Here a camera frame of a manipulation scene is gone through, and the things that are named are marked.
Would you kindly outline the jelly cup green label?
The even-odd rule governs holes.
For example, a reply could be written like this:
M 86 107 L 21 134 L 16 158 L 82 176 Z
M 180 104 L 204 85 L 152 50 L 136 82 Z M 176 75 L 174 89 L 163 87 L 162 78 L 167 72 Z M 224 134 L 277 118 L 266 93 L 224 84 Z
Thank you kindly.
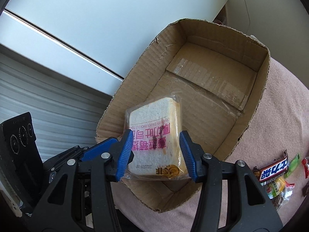
M 265 185 L 267 195 L 277 211 L 289 202 L 294 188 L 295 184 L 288 183 L 284 177 L 278 177 Z

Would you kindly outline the packaged white bread slice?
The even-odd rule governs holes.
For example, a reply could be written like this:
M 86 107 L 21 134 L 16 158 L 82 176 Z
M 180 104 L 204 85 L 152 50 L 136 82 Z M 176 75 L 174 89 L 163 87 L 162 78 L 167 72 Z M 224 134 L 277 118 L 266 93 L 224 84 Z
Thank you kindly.
M 179 95 L 164 95 L 127 109 L 124 127 L 133 132 L 134 154 L 126 178 L 143 181 L 188 178 L 179 143 L 182 131 Z

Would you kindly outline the green candy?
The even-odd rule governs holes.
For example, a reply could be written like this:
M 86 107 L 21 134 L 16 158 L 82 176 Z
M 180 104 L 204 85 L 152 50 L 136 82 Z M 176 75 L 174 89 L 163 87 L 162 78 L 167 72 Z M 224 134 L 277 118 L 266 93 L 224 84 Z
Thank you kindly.
M 284 174 L 284 178 L 287 179 L 296 170 L 300 163 L 300 154 L 297 153 L 297 155 L 289 162 L 289 168 L 288 171 Z

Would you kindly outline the red clear dark snack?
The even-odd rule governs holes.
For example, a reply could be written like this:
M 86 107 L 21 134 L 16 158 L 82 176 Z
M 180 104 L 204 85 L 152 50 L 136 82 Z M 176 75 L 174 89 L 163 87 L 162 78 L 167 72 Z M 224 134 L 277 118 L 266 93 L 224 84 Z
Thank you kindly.
M 309 156 L 302 160 L 302 165 L 304 167 L 305 178 L 307 179 L 309 176 Z

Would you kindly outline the pink table cloth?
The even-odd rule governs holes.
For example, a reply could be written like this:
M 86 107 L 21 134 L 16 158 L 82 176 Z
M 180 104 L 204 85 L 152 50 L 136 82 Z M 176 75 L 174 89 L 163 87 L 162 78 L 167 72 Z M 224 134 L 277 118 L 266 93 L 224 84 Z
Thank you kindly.
M 308 88 L 288 69 L 271 59 L 266 89 L 249 128 L 227 159 L 263 167 L 287 151 L 289 158 L 308 153 Z M 157 213 L 124 186 L 113 183 L 114 202 L 122 231 L 190 231 L 200 193 L 181 206 Z

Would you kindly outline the brown cardboard box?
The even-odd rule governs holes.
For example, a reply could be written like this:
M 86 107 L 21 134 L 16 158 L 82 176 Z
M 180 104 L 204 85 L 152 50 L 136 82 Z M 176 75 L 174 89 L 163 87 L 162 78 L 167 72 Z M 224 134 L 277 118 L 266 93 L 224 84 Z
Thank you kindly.
M 121 136 L 126 109 L 176 92 L 183 129 L 205 152 L 225 160 L 256 112 L 269 64 L 265 45 L 232 28 L 197 19 L 169 24 L 122 82 L 96 139 Z

